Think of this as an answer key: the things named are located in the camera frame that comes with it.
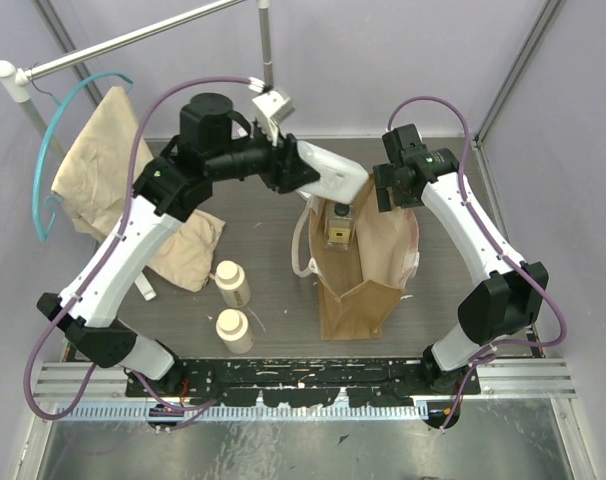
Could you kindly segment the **white bottle with dark cap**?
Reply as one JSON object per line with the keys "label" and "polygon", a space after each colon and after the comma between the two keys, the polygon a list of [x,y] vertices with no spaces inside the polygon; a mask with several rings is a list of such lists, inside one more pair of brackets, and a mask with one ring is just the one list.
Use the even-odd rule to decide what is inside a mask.
{"label": "white bottle with dark cap", "polygon": [[320,174],[320,179],[297,190],[305,199],[312,195],[341,204],[350,204],[369,174],[363,166],[346,157],[307,141],[297,145],[299,157]]}

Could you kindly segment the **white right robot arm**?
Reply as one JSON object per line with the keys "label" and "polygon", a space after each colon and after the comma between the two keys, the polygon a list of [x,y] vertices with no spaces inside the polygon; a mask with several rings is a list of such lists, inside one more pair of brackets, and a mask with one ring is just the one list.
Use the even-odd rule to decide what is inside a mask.
{"label": "white right robot arm", "polygon": [[543,298],[530,283],[545,288],[549,275],[542,263],[528,263],[511,249],[459,175],[449,149],[429,150],[412,124],[385,133],[382,141],[388,161],[373,169],[379,210],[427,207],[454,242],[474,286],[457,309],[457,325],[423,352],[423,385],[442,394],[474,354],[536,322]]}

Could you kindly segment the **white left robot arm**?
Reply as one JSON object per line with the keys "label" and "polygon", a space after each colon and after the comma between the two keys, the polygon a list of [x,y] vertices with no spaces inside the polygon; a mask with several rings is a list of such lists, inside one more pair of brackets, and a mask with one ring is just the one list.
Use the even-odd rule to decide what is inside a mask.
{"label": "white left robot arm", "polygon": [[120,365],[147,378],[161,396],[177,393],[185,373],[177,355],[117,317],[119,307],[161,245],[177,233],[218,181],[258,175],[271,190],[290,193],[318,181],[296,137],[280,131],[294,110],[277,89],[253,100],[254,121],[221,94],[202,93],[179,114],[179,132],[134,180],[125,210],[76,279],[45,293],[38,310],[95,365]]}

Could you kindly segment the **brown canvas tote bag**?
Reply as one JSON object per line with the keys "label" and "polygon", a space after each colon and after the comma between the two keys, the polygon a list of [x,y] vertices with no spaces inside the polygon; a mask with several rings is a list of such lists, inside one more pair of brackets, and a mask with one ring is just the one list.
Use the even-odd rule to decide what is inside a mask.
{"label": "brown canvas tote bag", "polygon": [[327,246],[325,199],[309,199],[294,227],[292,270],[301,278],[317,278],[324,341],[381,337],[383,324],[419,265],[419,225],[413,210],[379,211],[372,179],[355,198],[354,207],[354,234],[346,249]]}

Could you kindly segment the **clear glass perfume bottle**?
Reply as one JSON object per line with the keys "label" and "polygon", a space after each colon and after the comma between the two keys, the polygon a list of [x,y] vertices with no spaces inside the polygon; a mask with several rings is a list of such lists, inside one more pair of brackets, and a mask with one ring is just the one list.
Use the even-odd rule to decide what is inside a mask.
{"label": "clear glass perfume bottle", "polygon": [[325,208],[324,239],[326,248],[347,251],[354,242],[356,207],[351,204],[329,201]]}

